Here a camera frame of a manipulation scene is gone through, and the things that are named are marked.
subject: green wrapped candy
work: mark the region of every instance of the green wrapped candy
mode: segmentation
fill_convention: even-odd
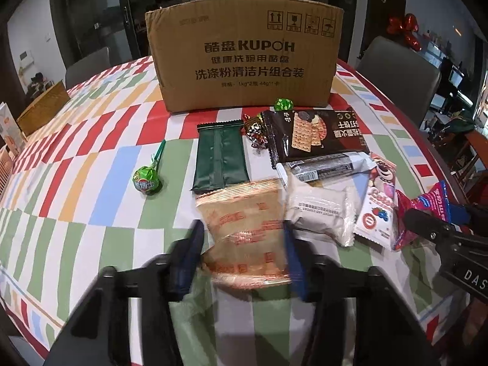
[[[143,194],[157,194],[163,188],[163,183],[158,176],[158,168],[165,144],[166,140],[163,140],[156,154],[152,156],[151,166],[143,166],[139,168],[132,176],[132,183],[134,184],[134,187],[136,187],[136,190]]]
[[[274,105],[275,111],[281,110],[292,110],[293,109],[293,102],[290,99],[276,99]]]
[[[132,177],[134,187],[141,193],[152,195],[157,193],[161,187],[158,172],[151,166],[139,168]]]

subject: lollipop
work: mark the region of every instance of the lollipop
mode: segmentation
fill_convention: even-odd
[[[151,166],[142,166],[132,176],[132,182],[136,190],[146,195],[154,195],[159,193],[163,188],[163,183],[158,176],[159,161],[163,154],[164,145],[166,140],[163,140],[151,159]]]

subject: green snack package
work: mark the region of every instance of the green snack package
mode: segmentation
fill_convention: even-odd
[[[249,181],[241,119],[197,125],[197,166],[192,191],[204,194]]]
[[[158,176],[158,168],[165,144],[166,140],[163,140],[156,154],[152,156],[151,166],[140,167],[132,176],[134,187],[141,193],[146,195],[157,194],[163,187]]]

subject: white wall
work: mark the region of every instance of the white wall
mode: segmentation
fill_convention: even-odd
[[[474,63],[474,35],[484,39],[476,21],[461,0],[407,0],[406,13],[413,13],[419,23],[419,35],[435,31],[452,44],[456,64],[472,71]]]
[[[352,67],[356,67],[359,63],[358,56],[361,52],[361,44],[363,43],[367,8],[368,0],[356,0],[356,15],[352,30],[351,48],[349,50],[349,57],[347,58],[347,63]]]
[[[23,0],[7,23],[8,40],[15,69],[20,54],[30,50],[34,64],[24,74],[25,82],[37,72],[54,82],[64,80],[66,68],[54,34],[49,0]],[[24,91],[27,86],[21,81]]]

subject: red decoration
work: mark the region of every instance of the red decoration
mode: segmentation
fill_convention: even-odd
[[[422,48],[419,40],[412,34],[412,32],[419,31],[419,24],[417,18],[413,13],[407,13],[403,18],[403,21],[397,17],[391,17],[389,19],[389,25],[386,28],[388,34],[403,34],[405,42],[414,51],[418,52]]]

